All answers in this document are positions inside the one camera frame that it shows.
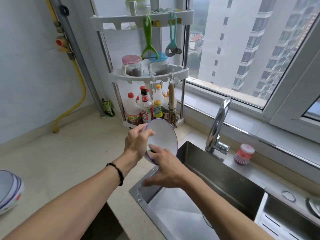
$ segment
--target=storage rack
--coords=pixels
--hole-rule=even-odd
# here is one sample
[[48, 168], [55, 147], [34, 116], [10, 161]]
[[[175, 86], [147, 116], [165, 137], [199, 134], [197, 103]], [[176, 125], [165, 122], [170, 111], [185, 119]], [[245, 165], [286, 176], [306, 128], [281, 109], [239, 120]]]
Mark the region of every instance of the storage rack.
[[[137, 28], [143, 28], [143, 18], [145, 15], [138, 16], [115, 16], [115, 17], [102, 17], [96, 16], [97, 11], [92, 0], [91, 7], [94, 15], [90, 18], [93, 28], [97, 31], [99, 42], [106, 60], [108, 71], [110, 73], [109, 78], [112, 81], [114, 92], [117, 97], [117, 101], [121, 110], [121, 115], [123, 119], [123, 125], [127, 128], [133, 128], [134, 125], [131, 125], [126, 120], [126, 114], [124, 105], [121, 99], [118, 82], [125, 82], [130, 84], [159, 84], [162, 82], [169, 81], [171, 75], [159, 75], [159, 76], [149, 76], [149, 77], [132, 77], [132, 76], [123, 76], [119, 70], [114, 70], [104, 37], [104, 29], [116, 29], [122, 30], [123, 23], [135, 23]], [[193, 15], [194, 11], [190, 10], [190, 0], [186, 0], [186, 9], [180, 12], [175, 12], [178, 18], [178, 25], [184, 26], [184, 43], [183, 43], [183, 57], [182, 57], [182, 66], [170, 64], [170, 70], [174, 69], [173, 76], [174, 80], [182, 80], [182, 93], [181, 93], [181, 107], [180, 107], [180, 116], [177, 123], [177, 126], [183, 124], [183, 104], [184, 104], [184, 93], [186, 78], [189, 76], [189, 69], [187, 68], [188, 61], [188, 50], [189, 50], [189, 37], [190, 37], [190, 25], [193, 24]], [[170, 20], [170, 13], [161, 13], [161, 14], [150, 14], [149, 15], [152, 21], [153, 28], [167, 27]]]

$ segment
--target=wooden handle brush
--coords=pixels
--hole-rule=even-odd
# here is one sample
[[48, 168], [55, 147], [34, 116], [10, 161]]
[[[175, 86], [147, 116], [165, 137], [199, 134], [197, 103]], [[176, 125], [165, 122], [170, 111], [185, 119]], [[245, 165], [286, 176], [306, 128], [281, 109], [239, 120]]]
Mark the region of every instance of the wooden handle brush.
[[177, 126], [176, 103], [174, 98], [174, 84], [169, 84], [169, 118], [173, 127]]

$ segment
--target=window glass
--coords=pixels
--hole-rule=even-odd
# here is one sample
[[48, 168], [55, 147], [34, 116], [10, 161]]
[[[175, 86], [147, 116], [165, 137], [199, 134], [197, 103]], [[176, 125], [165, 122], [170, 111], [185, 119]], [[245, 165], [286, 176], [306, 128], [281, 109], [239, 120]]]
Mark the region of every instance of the window glass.
[[313, 103], [303, 116], [320, 121], [320, 98]]
[[317, 20], [319, 0], [223, 2], [193, 0], [190, 34], [202, 45], [189, 49], [187, 82], [264, 108]]

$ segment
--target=brush wooden handle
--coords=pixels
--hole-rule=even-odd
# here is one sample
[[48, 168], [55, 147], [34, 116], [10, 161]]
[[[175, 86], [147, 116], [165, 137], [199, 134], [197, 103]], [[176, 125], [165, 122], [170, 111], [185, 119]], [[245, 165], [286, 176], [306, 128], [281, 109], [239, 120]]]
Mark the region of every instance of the brush wooden handle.
[[174, 105], [174, 84], [169, 84], [169, 109], [175, 109]]

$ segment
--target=black beaded bracelet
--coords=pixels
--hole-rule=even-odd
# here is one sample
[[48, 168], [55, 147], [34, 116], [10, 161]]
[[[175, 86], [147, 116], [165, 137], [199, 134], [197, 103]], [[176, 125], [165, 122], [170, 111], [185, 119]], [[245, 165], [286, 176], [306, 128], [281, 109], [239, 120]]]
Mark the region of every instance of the black beaded bracelet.
[[121, 170], [113, 162], [108, 163], [106, 166], [109, 166], [109, 165], [113, 166], [118, 171], [118, 174], [120, 177], [119, 186], [123, 185], [123, 180], [125, 179], [125, 177], [123, 176], [123, 173], [121, 172]]

